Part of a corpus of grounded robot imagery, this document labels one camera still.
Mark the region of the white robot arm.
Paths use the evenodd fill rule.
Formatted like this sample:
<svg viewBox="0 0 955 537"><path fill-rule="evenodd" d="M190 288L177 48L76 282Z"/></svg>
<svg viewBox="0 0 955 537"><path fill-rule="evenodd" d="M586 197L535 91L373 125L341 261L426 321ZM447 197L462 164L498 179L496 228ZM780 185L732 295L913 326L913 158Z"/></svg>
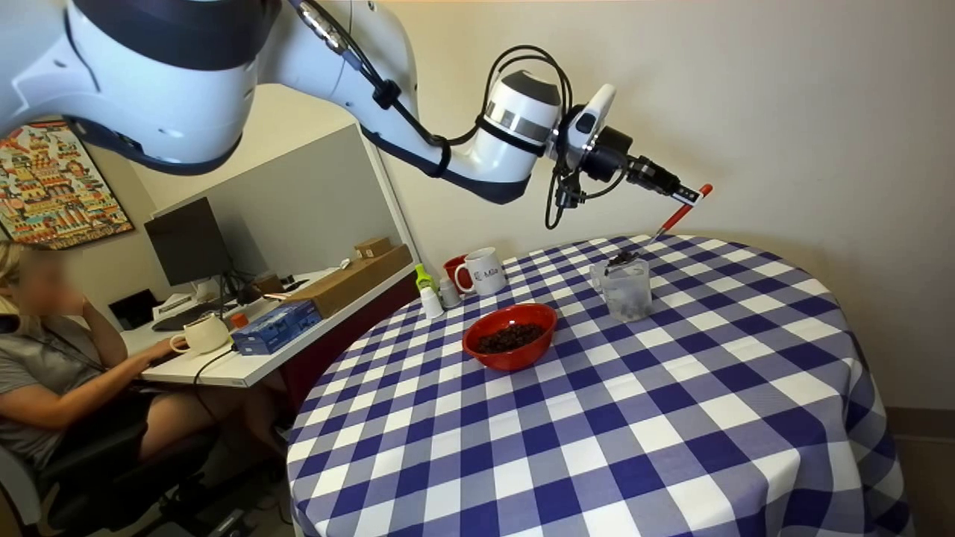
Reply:
<svg viewBox="0 0 955 537"><path fill-rule="evenodd" d="M378 149L490 203L517 201L540 158L559 177L698 201L605 125L608 92L575 106L513 71L484 91L465 136L426 133L408 37L378 0L0 0L2 136L67 121L95 146L190 177L240 149L264 85L343 107Z"/></svg>

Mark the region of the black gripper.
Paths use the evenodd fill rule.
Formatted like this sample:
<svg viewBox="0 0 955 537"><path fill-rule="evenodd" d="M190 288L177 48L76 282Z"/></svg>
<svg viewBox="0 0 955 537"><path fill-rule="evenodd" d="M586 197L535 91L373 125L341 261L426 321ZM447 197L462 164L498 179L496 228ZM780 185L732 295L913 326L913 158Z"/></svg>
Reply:
<svg viewBox="0 0 955 537"><path fill-rule="evenodd" d="M649 191L675 197L683 206L696 206L701 194L683 185L675 174L661 167L644 156L629 152L634 137L614 130L602 130L593 142L593 149L586 156L586 174L592 179L611 179L620 174L628 182L635 182Z"/></svg>

